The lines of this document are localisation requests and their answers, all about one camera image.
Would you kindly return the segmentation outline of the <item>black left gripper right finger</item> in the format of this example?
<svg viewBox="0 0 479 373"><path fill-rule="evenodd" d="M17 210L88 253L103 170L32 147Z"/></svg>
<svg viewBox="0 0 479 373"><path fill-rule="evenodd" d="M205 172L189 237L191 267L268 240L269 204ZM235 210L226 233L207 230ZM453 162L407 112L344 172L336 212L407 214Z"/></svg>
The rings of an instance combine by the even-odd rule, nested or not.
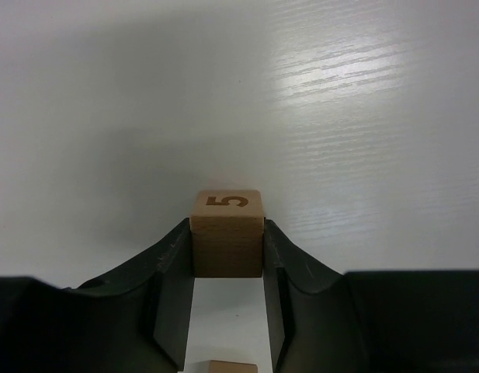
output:
<svg viewBox="0 0 479 373"><path fill-rule="evenodd" d="M276 372L479 372L479 270L340 274L270 220L263 265Z"/></svg>

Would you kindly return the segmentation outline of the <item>wooden cube with stripes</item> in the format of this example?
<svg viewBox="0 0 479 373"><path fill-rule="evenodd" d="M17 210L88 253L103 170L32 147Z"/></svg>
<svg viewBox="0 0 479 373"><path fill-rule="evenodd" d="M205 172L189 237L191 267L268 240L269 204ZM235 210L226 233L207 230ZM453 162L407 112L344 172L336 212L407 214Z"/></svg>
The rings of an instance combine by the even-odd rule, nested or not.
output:
<svg viewBox="0 0 479 373"><path fill-rule="evenodd" d="M232 361L210 361L208 373L258 373L256 364L247 364Z"/></svg>

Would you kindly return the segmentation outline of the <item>wooden cube number five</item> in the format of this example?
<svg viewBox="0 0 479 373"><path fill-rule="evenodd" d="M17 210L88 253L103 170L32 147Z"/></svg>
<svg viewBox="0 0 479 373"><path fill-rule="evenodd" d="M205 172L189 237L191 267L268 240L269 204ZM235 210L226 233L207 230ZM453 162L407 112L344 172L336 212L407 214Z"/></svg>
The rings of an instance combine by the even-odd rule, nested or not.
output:
<svg viewBox="0 0 479 373"><path fill-rule="evenodd" d="M190 215L195 276L261 277L264 219L257 190L199 192Z"/></svg>

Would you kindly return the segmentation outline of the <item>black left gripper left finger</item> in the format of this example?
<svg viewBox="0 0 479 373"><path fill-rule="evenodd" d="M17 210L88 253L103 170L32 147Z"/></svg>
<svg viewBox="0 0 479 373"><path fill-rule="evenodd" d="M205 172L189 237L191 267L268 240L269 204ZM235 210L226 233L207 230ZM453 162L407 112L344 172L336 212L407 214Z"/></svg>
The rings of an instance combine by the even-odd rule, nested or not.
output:
<svg viewBox="0 0 479 373"><path fill-rule="evenodd" d="M178 372L194 276L189 221L78 288L0 277L0 372Z"/></svg>

